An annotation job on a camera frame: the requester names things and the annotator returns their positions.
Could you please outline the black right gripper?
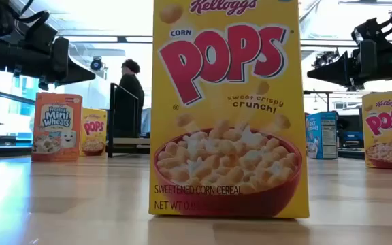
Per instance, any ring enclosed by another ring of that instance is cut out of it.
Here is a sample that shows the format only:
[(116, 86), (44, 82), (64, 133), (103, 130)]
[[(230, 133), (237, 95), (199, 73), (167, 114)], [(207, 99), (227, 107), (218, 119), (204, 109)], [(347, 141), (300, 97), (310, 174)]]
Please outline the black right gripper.
[(350, 91), (363, 90), (366, 82), (392, 80), (392, 43), (384, 45), (372, 40), (363, 41), (359, 44), (358, 53), (352, 58), (356, 65), (356, 73), (352, 77), (347, 51), (331, 64), (312, 68), (307, 76), (339, 86), (349, 86)]

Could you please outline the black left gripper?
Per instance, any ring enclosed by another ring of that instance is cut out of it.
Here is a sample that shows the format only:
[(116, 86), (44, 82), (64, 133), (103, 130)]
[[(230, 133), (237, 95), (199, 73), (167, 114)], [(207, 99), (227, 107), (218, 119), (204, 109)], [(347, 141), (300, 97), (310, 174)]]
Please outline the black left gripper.
[(67, 77), (68, 83), (94, 80), (96, 74), (68, 58), (69, 41), (57, 37), (54, 41), (37, 39), (25, 42), (25, 60), (22, 75), (39, 78), (42, 83), (52, 84)]

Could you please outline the orange Mini-Wheats cereal box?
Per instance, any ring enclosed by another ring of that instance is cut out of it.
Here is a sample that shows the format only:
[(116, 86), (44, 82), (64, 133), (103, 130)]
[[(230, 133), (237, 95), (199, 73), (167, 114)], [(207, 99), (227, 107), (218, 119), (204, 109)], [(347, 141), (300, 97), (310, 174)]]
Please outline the orange Mini-Wheats cereal box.
[(31, 159), (77, 161), (80, 156), (82, 97), (37, 93)]

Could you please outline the yellow Corn Pops cereal box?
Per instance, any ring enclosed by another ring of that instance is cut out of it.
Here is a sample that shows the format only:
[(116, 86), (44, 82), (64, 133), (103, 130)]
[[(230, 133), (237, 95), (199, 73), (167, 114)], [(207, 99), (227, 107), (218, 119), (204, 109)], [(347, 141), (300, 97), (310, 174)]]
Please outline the yellow Corn Pops cereal box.
[(107, 137), (107, 112), (82, 108), (80, 155), (101, 156), (105, 152)]
[(308, 218), (299, 0), (154, 0), (152, 215)]
[(392, 91), (362, 97), (365, 164), (392, 169)]

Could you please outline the blue Rice Krispies cereal box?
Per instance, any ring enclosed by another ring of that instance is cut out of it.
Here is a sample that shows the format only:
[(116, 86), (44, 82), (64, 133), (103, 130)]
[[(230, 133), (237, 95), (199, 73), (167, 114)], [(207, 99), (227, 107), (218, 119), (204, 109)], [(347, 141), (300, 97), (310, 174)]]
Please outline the blue Rice Krispies cereal box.
[(337, 114), (319, 112), (306, 117), (307, 156), (312, 159), (336, 159)]

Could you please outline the black metal wooden shelf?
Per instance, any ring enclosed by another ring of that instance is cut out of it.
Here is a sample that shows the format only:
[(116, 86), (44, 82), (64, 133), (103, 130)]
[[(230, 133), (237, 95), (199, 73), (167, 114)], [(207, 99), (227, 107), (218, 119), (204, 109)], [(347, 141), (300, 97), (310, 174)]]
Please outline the black metal wooden shelf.
[(133, 119), (133, 132), (137, 133), (137, 120), (141, 118), (138, 115), (139, 99), (127, 89), (119, 84), (110, 84), (110, 99), (108, 109), (108, 142), (106, 144), (106, 154), (108, 158), (113, 158), (115, 154), (149, 154), (150, 138), (146, 134), (139, 137), (116, 137), (115, 136), (115, 116), (116, 116), (116, 91), (123, 91), (133, 99), (133, 107), (135, 110)]

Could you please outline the black ceiling track light cluster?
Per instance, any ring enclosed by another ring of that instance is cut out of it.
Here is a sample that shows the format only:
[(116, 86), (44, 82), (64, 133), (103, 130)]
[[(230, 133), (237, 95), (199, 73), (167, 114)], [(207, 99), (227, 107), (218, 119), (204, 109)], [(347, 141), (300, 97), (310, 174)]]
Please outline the black ceiling track light cluster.
[(340, 53), (338, 49), (336, 49), (335, 51), (320, 52), (315, 56), (315, 61), (313, 62), (312, 67), (318, 69), (322, 66), (337, 61), (339, 58), (340, 58)]

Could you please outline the person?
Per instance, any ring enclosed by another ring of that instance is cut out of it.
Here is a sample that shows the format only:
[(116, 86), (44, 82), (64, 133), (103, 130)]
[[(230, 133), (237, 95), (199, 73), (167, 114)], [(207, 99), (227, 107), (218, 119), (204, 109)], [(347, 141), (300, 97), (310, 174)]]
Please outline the person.
[(144, 91), (137, 78), (140, 66), (133, 59), (122, 63), (122, 77), (115, 92), (115, 137), (139, 137)]

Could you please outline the black aluminium table frame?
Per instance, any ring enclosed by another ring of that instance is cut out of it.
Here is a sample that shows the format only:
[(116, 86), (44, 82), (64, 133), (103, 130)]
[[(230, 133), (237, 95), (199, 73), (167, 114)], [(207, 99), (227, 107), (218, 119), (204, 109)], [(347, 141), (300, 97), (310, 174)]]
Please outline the black aluminium table frame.
[[(29, 156), (31, 154), (30, 146), (0, 146), (0, 157), (21, 157)], [(122, 154), (141, 154), (149, 155), (149, 148), (134, 148), (134, 147), (114, 147), (113, 156), (117, 157)], [(347, 159), (365, 159), (365, 153), (360, 150), (339, 150), (338, 156)]]

